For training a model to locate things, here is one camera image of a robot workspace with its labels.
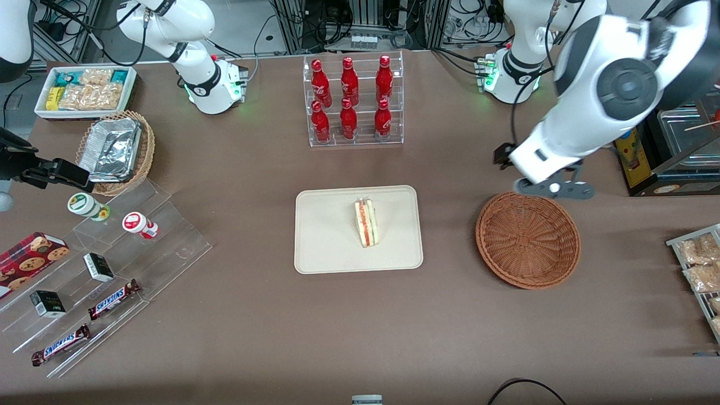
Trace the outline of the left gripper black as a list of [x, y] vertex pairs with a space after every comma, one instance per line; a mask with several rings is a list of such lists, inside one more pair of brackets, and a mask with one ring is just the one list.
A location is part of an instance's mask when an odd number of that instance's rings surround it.
[[511, 161], [511, 153], [515, 148], [516, 144], [509, 142], [498, 146], [493, 152], [493, 164], [499, 166], [501, 171], [505, 170], [507, 167], [511, 167], [513, 165]]

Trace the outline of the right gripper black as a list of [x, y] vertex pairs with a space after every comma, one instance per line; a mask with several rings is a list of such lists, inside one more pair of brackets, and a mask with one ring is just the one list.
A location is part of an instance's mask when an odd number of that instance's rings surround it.
[[50, 169], [37, 169], [41, 164], [37, 151], [28, 141], [1, 128], [1, 180], [14, 179], [41, 190], [48, 184], [61, 184], [93, 192], [95, 183], [88, 179], [89, 172], [70, 161], [53, 159]]

